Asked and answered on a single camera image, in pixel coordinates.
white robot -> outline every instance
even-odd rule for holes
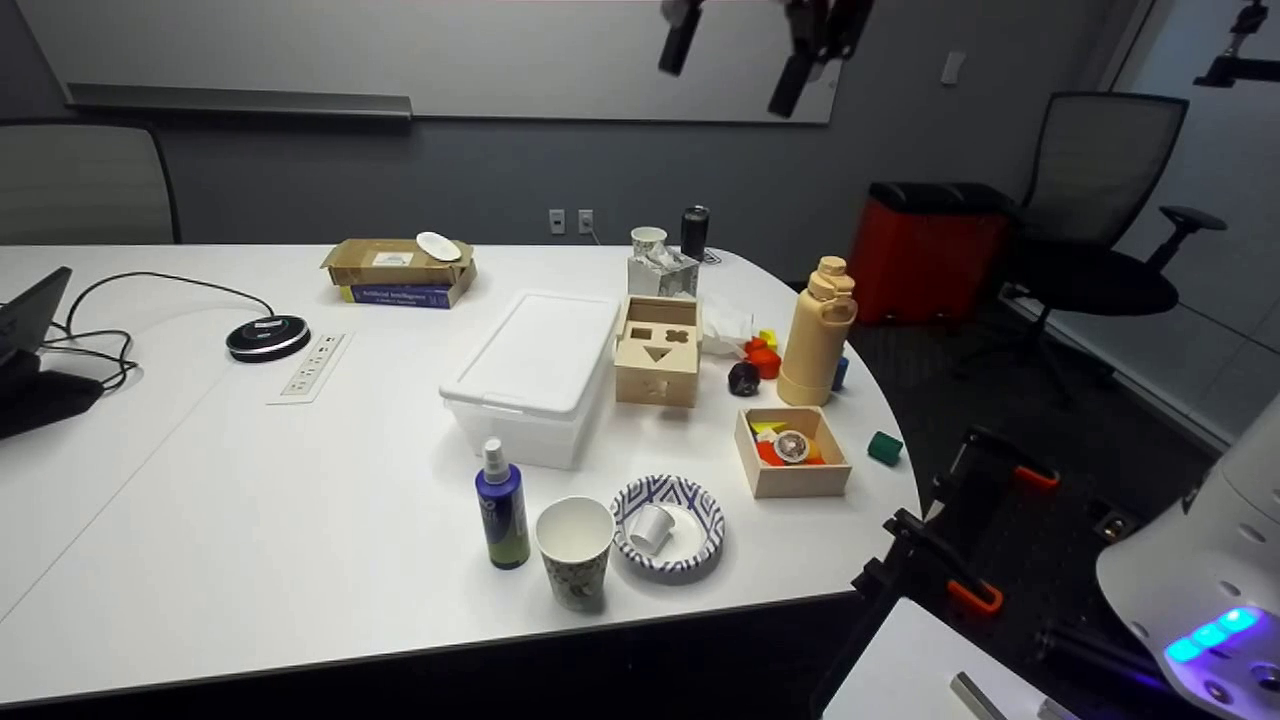
[[[1280,720],[1280,399],[1094,579],[1183,702]]]

blue light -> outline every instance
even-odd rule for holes
[[[1193,664],[1199,653],[1205,653],[1205,649],[1199,649],[1194,640],[1187,640],[1187,635],[1164,649],[1164,655],[1168,655],[1171,664]]]
[[[1199,649],[1221,649],[1221,645],[1227,640],[1227,631],[1221,631],[1216,624],[1199,624],[1199,627],[1193,631],[1193,640],[1194,640]]]
[[[1238,631],[1248,631],[1257,619],[1258,619],[1257,609],[1230,609],[1230,611],[1224,611],[1224,617],[1216,619],[1216,627],[1224,627],[1227,635],[1238,635]]]

white plastic container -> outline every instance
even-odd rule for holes
[[[600,405],[613,321],[609,295],[522,294],[439,385],[473,449],[500,438],[516,466],[573,468]]]

office chair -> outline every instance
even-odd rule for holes
[[[175,211],[146,129],[0,124],[0,244],[170,244]]]
[[[1006,300],[1041,306],[1021,354],[1044,358],[1065,399],[1069,385],[1044,341],[1048,316],[1168,312],[1180,300],[1176,284],[1164,278],[1168,259],[1193,233],[1227,230],[1208,211],[1159,205],[1171,221],[1171,235],[1146,259],[1115,254],[1115,241],[1146,205],[1183,115],[1187,101],[1176,98],[1054,92],[1048,101],[1032,187],[1013,216],[1013,244],[994,268],[994,284],[1005,284]]]

white table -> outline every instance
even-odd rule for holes
[[[953,692],[955,674],[965,674],[1006,720],[1041,716],[1044,692],[1037,683],[1006,674],[910,602],[891,606],[822,716],[972,720],[972,708]]]
[[[154,280],[99,288],[77,329],[136,331],[143,373],[89,416],[0,443],[0,703],[139,687],[377,653],[609,627],[845,593],[885,558],[916,478],[863,456],[891,433],[853,358],[827,421],[853,456],[845,500],[748,496],[731,416],[777,405],[724,387],[704,362],[701,405],[617,409],[613,387],[577,473],[528,468],[528,515],[565,496],[613,500],[647,473],[704,485],[728,515],[719,567],[687,587],[609,572],[609,611],[578,617],[533,562],[497,572],[473,491],[474,456],[436,398],[520,288],[622,294],[627,248],[474,248],[480,280],[451,309],[340,306],[326,248],[0,248],[0,295],[68,263],[72,294],[162,268],[260,294],[316,331],[345,331],[319,398],[279,409],[299,358],[230,363],[225,337],[260,309]],[[787,331],[790,294],[710,254],[701,278],[719,324]]]

